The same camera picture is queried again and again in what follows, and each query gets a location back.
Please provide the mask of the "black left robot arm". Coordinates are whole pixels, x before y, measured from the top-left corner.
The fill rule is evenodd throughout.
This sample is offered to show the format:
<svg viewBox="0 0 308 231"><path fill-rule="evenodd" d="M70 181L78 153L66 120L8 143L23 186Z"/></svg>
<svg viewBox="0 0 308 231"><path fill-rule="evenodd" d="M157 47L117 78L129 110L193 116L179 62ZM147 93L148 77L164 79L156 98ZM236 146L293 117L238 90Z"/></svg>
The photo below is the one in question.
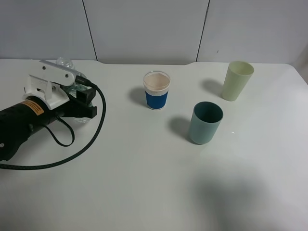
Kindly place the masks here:
<svg viewBox="0 0 308 231"><path fill-rule="evenodd" d="M38 97L26 100L0 112L0 159L10 160L28 138L62 117L94 118L97 107L90 103L96 95L94 89L77 91L69 101L51 110Z"/></svg>

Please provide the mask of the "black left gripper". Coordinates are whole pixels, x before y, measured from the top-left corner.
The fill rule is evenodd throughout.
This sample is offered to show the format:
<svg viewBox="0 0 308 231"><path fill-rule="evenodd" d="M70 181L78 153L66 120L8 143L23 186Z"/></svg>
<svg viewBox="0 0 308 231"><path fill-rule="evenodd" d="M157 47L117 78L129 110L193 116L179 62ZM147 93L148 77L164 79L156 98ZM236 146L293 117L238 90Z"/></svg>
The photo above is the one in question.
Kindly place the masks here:
<svg viewBox="0 0 308 231"><path fill-rule="evenodd" d="M97 115L97 106L88 106L92 102L94 89L77 90L76 98L51 99L47 101L47 124L55 121L64 124L63 117L94 118Z"/></svg>

